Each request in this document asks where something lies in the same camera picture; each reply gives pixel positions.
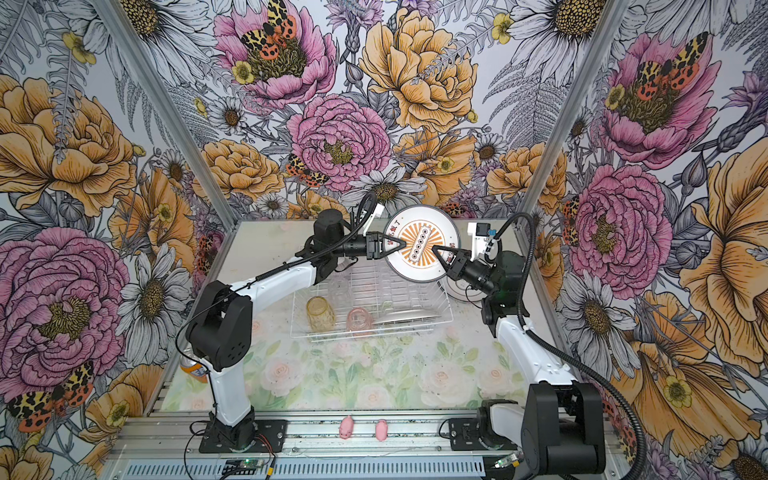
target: white plate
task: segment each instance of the white plate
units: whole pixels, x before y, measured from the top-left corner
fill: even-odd
[[[406,242],[399,252],[386,257],[390,267],[404,279],[427,283],[439,280],[445,270],[432,252],[433,245],[461,248],[458,229],[445,212],[429,205],[413,205],[400,210],[387,223],[385,233]],[[386,240],[384,250],[391,250],[397,243]],[[446,262],[453,254],[442,252]]]

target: daisy center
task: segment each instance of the daisy center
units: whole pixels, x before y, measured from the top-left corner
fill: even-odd
[[[731,466],[743,480],[768,480],[768,471],[752,455],[740,453]]]
[[[373,193],[376,194],[377,200],[382,200],[385,202],[395,200],[395,196],[399,191],[398,188],[393,184],[376,185],[371,190],[373,190]]]
[[[584,305],[584,316],[587,318],[590,328],[599,335],[604,335],[611,329],[611,319],[608,318],[605,309],[594,300],[587,300],[586,305]]]
[[[158,313],[160,313],[160,310],[163,308],[164,297],[165,289],[160,280],[152,279],[147,282],[147,286],[144,288],[144,293],[141,295],[141,301],[139,302],[141,315],[147,319],[157,317]]]
[[[168,176],[179,182],[184,176],[184,169],[179,164],[170,164],[168,166]]]
[[[496,155],[496,148],[493,145],[485,145],[480,149],[478,154],[480,155],[480,160],[486,161]]]
[[[236,127],[240,123],[240,114],[237,113],[237,110],[225,110],[224,121],[230,127]]]
[[[252,71],[244,74],[244,76],[247,77],[248,74],[253,73],[261,81],[280,78],[283,75],[300,78],[306,67],[306,53],[301,49],[296,38],[291,38],[286,41],[284,47],[280,47],[277,58],[264,60],[260,55],[251,55],[248,60]]]
[[[600,20],[605,0],[563,0],[558,4],[554,26],[574,37],[590,35]]]
[[[347,148],[346,145],[340,141],[331,145],[325,142],[323,150],[331,156],[331,163],[334,165],[346,165],[352,161],[352,149]]]
[[[157,31],[157,11],[152,8],[149,0],[120,0],[120,3],[139,35],[147,37]]]
[[[54,339],[59,333],[66,333],[71,339],[80,338],[80,332],[91,321],[91,308],[77,297],[48,306],[51,319],[40,325],[38,331],[46,338]]]
[[[592,241],[600,253],[610,253],[616,245],[616,226],[605,221],[605,215],[598,218],[598,231],[592,236]]]
[[[572,137],[580,137],[581,134],[584,133],[584,128],[586,125],[584,125],[584,121],[581,119],[577,119],[573,126],[571,127],[571,136]]]

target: toy pig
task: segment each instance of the toy pig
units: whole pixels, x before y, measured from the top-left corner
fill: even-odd
[[[351,415],[347,415],[344,418],[344,420],[341,421],[341,425],[339,425],[339,437],[347,440],[349,437],[352,436],[352,430],[354,428],[355,428],[355,421],[352,420]]]
[[[385,441],[387,429],[386,420],[379,420],[379,423],[376,424],[376,440]]]

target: clear glass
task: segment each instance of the clear glass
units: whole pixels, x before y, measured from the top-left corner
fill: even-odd
[[[372,328],[373,316],[368,313],[368,310],[360,306],[351,309],[346,316],[346,329],[350,332],[355,332],[354,336],[370,335]]]
[[[329,332],[336,325],[336,314],[324,296],[313,296],[307,301],[306,317],[315,333]]]

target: wire dish rack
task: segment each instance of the wire dish rack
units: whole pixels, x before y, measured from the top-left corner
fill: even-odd
[[[310,329],[306,303],[314,296],[325,297],[336,314],[336,322],[328,332]],[[346,317],[358,306],[373,317],[372,328],[351,332],[347,329]],[[451,303],[439,282],[411,283],[394,273],[386,262],[361,261],[293,294],[290,335],[312,342],[328,342],[428,332],[435,325],[452,321]]]

